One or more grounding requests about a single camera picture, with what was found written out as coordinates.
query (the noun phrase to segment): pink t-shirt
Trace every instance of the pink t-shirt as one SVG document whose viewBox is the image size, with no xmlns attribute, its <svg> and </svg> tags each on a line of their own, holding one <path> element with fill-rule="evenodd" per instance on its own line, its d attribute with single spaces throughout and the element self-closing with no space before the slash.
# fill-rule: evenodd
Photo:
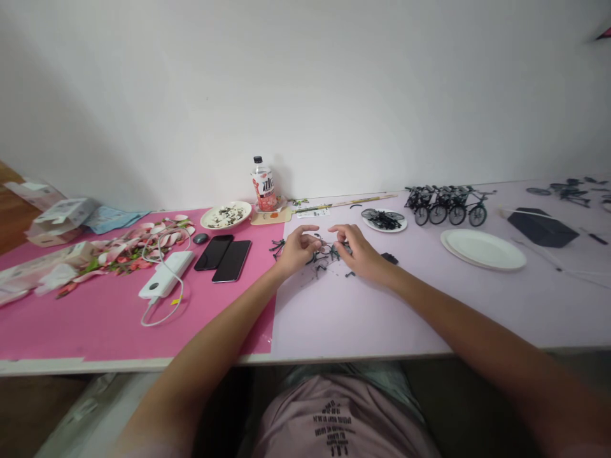
<svg viewBox="0 0 611 458">
<path fill-rule="evenodd" d="M 409 409 L 360 379 L 317 375 L 267 408 L 253 458 L 440 457 Z"/>
</svg>

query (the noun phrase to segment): white box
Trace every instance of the white box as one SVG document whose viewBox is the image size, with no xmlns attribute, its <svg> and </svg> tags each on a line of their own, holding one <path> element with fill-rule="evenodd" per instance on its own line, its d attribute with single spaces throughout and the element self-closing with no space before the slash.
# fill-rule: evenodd
<svg viewBox="0 0 611 458">
<path fill-rule="evenodd" d="M 30 229 L 25 231 L 25 236 L 34 245 L 46 248 L 50 246 L 56 246 L 68 243 L 83 233 L 83 229 L 78 227 L 76 229 L 68 230 L 63 233 L 49 233 L 43 231 L 40 227 L 34 223 L 30 226 Z"/>
<path fill-rule="evenodd" d="M 39 280 L 58 264 L 70 264 L 80 268 L 94 257 L 95 247 L 89 242 L 80 242 L 47 254 L 32 261 L 0 272 L 0 291 L 18 293 L 38 286 Z"/>
<path fill-rule="evenodd" d="M 24 179 L 25 183 L 18 184 L 11 181 L 5 183 L 4 186 L 39 210 L 49 210 L 54 204 L 66 198 L 61 192 L 42 180 Z"/>
<path fill-rule="evenodd" d="M 78 228 L 99 206 L 88 197 L 61 200 L 36 218 L 32 225 L 49 236 L 61 235 Z"/>
</svg>

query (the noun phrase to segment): person's arm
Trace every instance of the person's arm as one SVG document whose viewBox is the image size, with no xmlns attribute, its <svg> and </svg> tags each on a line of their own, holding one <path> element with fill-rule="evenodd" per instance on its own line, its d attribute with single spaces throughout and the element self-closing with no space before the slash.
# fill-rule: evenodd
<svg viewBox="0 0 611 458">
<path fill-rule="evenodd" d="M 303 234 L 306 230 L 318 230 L 318 226 L 300 226 L 289 235 L 278 262 L 172 360 L 123 430 L 115 456 L 149 444 L 189 455 L 206 401 L 237 360 L 256 319 L 280 285 L 321 247 L 319 239 Z"/>
<path fill-rule="evenodd" d="M 482 377 L 512 402 L 546 455 L 572 445 L 611 445 L 611 406 L 553 358 L 478 311 L 382 258 L 356 225 L 335 246 L 357 275 L 401 296 Z"/>
</svg>

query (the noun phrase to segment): white cable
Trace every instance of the white cable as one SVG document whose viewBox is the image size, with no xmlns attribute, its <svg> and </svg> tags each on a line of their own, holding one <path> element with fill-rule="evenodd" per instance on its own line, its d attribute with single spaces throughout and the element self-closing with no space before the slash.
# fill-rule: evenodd
<svg viewBox="0 0 611 458">
<path fill-rule="evenodd" d="M 593 283 L 593 284 L 602 286 L 603 288 L 611 289 L 611 286 L 607 284 L 598 282 L 596 280 L 584 278 L 583 276 L 581 276 L 581 275 L 611 275 L 611 272 L 586 272 L 583 270 L 570 270 L 570 269 L 565 268 L 564 264 L 562 264 L 562 262 L 557 257 L 555 257 L 552 253 L 550 253 L 549 250 L 547 250 L 546 248 L 536 245 L 532 242 L 526 242 L 523 239 L 515 239 L 513 237 L 511 239 L 514 242 L 519 243 L 520 245 L 524 245 L 525 247 L 530 248 L 535 253 L 541 255 L 543 258 L 551 262 L 554 266 L 556 266 L 556 268 L 560 269 L 561 272 L 568 275 L 569 277 L 573 277 L 577 280 L 587 281 L 589 283 Z"/>
<path fill-rule="evenodd" d="M 172 221 L 169 218 L 164 218 L 164 221 Z M 144 319 L 146 318 L 146 316 L 148 315 L 149 311 L 153 308 L 153 306 L 157 303 L 157 301 L 159 300 L 159 296 L 155 296 L 153 298 L 151 298 L 151 300 L 148 302 L 148 307 L 146 308 L 146 312 L 144 312 L 144 315 L 142 315 L 142 319 L 140 320 L 140 324 L 142 324 L 145 327 L 150 327 L 150 326 L 156 326 L 158 324 L 163 323 L 165 320 L 167 320 L 168 318 L 170 318 L 172 315 L 174 315 L 175 311 L 178 310 L 178 307 L 180 307 L 180 303 L 183 300 L 183 293 L 185 292 L 185 282 L 183 282 L 183 279 L 180 278 L 178 275 L 176 275 L 176 272 L 174 272 L 172 269 L 170 269 L 167 264 L 164 261 L 164 254 L 161 252 L 161 238 L 162 235 L 163 237 L 165 237 L 166 235 L 170 235 L 173 232 L 175 232 L 176 230 L 180 230 L 180 227 L 174 227 L 171 228 L 171 230 L 168 233 L 163 233 L 160 232 L 158 234 L 157 237 L 157 250 L 159 251 L 159 260 L 158 261 L 153 261 L 150 258 L 146 257 L 146 248 L 148 247 L 148 240 L 144 243 L 144 247 L 142 248 L 142 259 L 144 259 L 144 261 L 148 261 L 150 263 L 154 263 L 154 264 L 161 264 L 163 265 L 168 272 L 170 272 L 170 274 L 172 274 L 174 276 L 174 278 L 176 280 L 178 280 L 178 282 L 180 283 L 180 296 L 178 296 L 178 303 L 176 304 L 176 306 L 172 309 L 172 311 L 163 319 L 159 320 L 159 321 L 155 321 L 154 323 L 146 323 L 144 321 Z M 189 236 L 189 245 L 187 245 L 186 249 L 184 251 L 188 251 L 189 248 L 191 248 L 191 234 L 189 234 L 189 231 L 186 230 L 187 235 Z"/>
</svg>

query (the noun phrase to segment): person's hand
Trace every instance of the person's hand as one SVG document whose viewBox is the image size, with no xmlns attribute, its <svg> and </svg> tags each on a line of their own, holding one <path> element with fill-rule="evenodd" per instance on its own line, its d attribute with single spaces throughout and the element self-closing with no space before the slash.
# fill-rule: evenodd
<svg viewBox="0 0 611 458">
<path fill-rule="evenodd" d="M 299 226 L 286 238 L 282 254 L 276 263 L 277 268 L 282 271 L 286 278 L 301 270 L 323 245 L 320 239 L 313 235 L 304 234 L 305 231 L 318 229 L 318 226 Z"/>
<path fill-rule="evenodd" d="M 329 232 L 337 232 L 337 242 L 333 245 L 356 275 L 376 283 L 387 283 L 394 266 L 367 242 L 357 225 L 335 225 L 329 228 Z M 346 241 L 352 249 L 352 254 L 348 253 L 343 245 Z"/>
</svg>

